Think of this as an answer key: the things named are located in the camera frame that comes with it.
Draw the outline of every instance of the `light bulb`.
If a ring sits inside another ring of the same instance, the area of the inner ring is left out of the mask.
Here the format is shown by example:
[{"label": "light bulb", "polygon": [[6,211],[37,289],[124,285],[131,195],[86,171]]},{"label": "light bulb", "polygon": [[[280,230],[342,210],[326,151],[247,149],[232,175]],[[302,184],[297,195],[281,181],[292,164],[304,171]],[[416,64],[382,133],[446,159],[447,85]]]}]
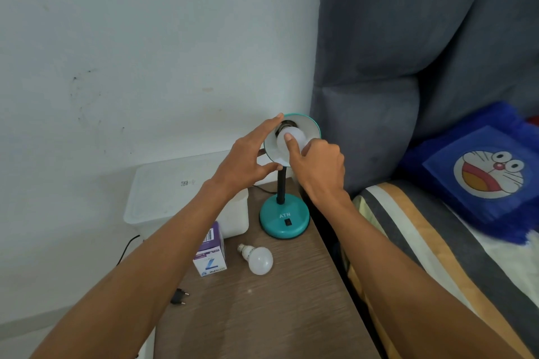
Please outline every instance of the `light bulb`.
[{"label": "light bulb", "polygon": [[290,134],[296,139],[298,146],[300,147],[300,152],[303,151],[303,148],[307,145],[307,137],[300,128],[296,128],[295,126],[289,126],[279,132],[279,136],[277,136],[277,147],[282,156],[286,157],[285,159],[288,159],[289,153],[288,147],[286,146],[285,134]]},{"label": "light bulb", "polygon": [[238,251],[249,263],[249,269],[253,274],[267,274],[273,267],[273,255],[266,247],[254,248],[251,245],[240,244]]}]

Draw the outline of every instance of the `brown wooden tabletop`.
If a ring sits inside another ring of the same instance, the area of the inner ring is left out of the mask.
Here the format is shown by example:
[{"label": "brown wooden tabletop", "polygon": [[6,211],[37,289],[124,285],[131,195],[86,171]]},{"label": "brown wooden tabletop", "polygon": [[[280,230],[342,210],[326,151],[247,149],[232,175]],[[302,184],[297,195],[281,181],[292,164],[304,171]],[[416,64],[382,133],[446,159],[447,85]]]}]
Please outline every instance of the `brown wooden tabletop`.
[{"label": "brown wooden tabletop", "polygon": [[[291,179],[287,192],[299,196]],[[157,326],[155,359],[379,359],[312,220],[292,240],[262,231],[258,213],[268,197],[249,189],[249,229],[225,240],[225,271],[202,278],[191,266],[181,284],[186,305],[170,305]],[[273,253],[268,274],[251,273],[236,251],[241,243]]]}]

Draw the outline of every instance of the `light bulb box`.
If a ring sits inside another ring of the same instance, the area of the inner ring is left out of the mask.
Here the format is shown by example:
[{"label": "light bulb box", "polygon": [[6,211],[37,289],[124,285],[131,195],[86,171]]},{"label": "light bulb box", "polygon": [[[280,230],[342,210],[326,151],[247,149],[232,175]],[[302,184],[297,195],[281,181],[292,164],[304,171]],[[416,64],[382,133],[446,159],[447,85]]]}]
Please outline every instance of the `light bulb box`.
[{"label": "light bulb box", "polygon": [[219,223],[213,223],[193,259],[201,277],[226,270],[225,245]]}]

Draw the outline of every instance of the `blue pillow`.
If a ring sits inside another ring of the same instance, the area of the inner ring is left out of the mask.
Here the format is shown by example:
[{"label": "blue pillow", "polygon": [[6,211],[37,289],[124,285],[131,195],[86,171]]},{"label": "blue pillow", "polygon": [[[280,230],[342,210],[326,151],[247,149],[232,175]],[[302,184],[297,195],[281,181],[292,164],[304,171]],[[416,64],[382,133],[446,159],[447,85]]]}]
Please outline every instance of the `blue pillow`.
[{"label": "blue pillow", "polygon": [[505,102],[408,149],[400,164],[481,232],[525,244],[539,223],[539,128]]}]

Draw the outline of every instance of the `gray upholstered headboard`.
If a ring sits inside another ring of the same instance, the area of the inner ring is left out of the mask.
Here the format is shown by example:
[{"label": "gray upholstered headboard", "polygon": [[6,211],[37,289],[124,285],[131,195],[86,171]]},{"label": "gray upholstered headboard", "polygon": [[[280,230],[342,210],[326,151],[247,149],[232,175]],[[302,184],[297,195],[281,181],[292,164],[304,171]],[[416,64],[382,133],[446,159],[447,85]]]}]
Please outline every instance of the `gray upholstered headboard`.
[{"label": "gray upholstered headboard", "polygon": [[348,192],[502,99],[539,114],[539,0],[320,0],[311,115],[345,154]]}]

